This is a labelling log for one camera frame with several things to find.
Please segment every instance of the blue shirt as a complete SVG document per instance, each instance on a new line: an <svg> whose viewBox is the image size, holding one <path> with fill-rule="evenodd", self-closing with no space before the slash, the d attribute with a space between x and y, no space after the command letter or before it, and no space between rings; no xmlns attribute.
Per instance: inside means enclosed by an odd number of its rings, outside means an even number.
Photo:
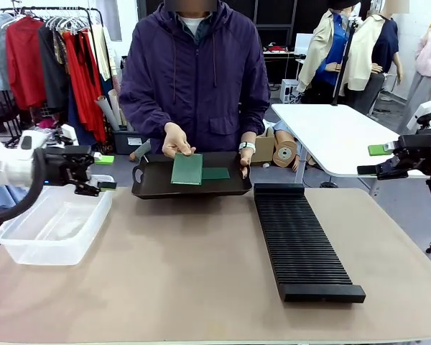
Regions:
<svg viewBox="0 0 431 345"><path fill-rule="evenodd" d="M372 52L372 62L380 65L383 68L383 73L388 73L394 54L399 52L399 38L396 22L393 19L384 19L385 24Z"/></svg>
<svg viewBox="0 0 431 345"><path fill-rule="evenodd" d="M315 81L324 81L331 85L337 83L338 73L326 71L325 66L329 63L342 63L343 53L345 52L345 46L348 41L348 35L342 26L342 17L337 13L333 13L333 27L332 47L326 59L324 59L321 66L316 70L314 78Z"/></svg>

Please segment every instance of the wristwatch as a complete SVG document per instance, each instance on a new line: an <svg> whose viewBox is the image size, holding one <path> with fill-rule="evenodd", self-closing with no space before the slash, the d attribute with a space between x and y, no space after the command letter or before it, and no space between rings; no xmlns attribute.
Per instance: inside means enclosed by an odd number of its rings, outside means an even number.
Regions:
<svg viewBox="0 0 431 345"><path fill-rule="evenodd" d="M242 142L242 143L240 143L240 145L239 145L239 152L242 149L253 149L254 153L256 153L256 145L252 144L251 142Z"/></svg>

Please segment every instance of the white t-shirt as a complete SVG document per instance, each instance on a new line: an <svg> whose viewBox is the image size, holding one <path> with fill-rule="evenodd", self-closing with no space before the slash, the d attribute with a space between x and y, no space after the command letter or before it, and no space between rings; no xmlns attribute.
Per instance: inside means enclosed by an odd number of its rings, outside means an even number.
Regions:
<svg viewBox="0 0 431 345"><path fill-rule="evenodd" d="M184 17L180 17L180 18L185 23L185 25L187 25L188 29L190 29L190 31L193 33L193 36L196 35L196 30L198 30L200 23L205 19L205 18L184 18Z"/></svg>

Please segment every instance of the black slotted rack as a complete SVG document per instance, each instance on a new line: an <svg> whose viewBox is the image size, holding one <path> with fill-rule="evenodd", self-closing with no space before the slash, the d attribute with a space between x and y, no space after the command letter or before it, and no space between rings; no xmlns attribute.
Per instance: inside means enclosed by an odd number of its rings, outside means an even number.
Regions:
<svg viewBox="0 0 431 345"><path fill-rule="evenodd" d="M256 184L254 199L284 302L363 303L316 219L302 185Z"/></svg>

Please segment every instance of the jacket zipper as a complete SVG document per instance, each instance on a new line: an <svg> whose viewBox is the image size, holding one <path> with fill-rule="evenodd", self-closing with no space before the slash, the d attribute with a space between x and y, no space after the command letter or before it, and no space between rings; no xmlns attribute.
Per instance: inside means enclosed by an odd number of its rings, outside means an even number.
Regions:
<svg viewBox="0 0 431 345"><path fill-rule="evenodd" d="M193 135L192 135L192 139L193 139L193 143L191 144L191 146L196 146L196 147L198 147L197 145L199 144L199 143L197 143L196 141L197 141L197 138L198 138L198 135L197 135L197 130L198 130L198 117L197 117L197 114L198 114L198 110L197 110L197 107L198 107L198 76L199 76L199 67L198 67L198 65L199 65L199 63L198 63L198 60L199 60L199 56L200 56L200 48L199 48L199 46L197 46L196 47L196 51L195 51L195 60L196 60L196 76L195 76L195 106L194 106L194 109L195 109L195 113L194 113L194 121L193 121Z"/></svg>

